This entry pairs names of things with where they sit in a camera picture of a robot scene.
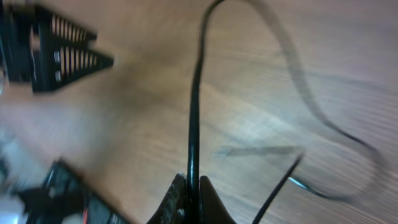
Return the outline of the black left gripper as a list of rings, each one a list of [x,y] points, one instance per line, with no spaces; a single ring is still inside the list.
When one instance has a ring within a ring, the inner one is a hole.
[[[32,53],[32,29],[38,37]],[[87,47],[97,33],[58,11],[36,4],[1,5],[1,64],[10,82],[31,82],[36,93],[61,89],[88,75],[111,68],[114,59],[91,49],[45,44],[61,42]]]

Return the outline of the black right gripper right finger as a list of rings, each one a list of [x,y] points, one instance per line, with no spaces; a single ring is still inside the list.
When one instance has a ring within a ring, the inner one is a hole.
[[[223,205],[210,179],[205,175],[200,177],[200,203],[203,223],[236,224]]]

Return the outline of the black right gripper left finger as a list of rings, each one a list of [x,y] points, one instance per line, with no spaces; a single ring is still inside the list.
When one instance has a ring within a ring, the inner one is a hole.
[[[187,177],[178,173],[158,209],[147,224],[181,224],[184,223],[187,194]]]

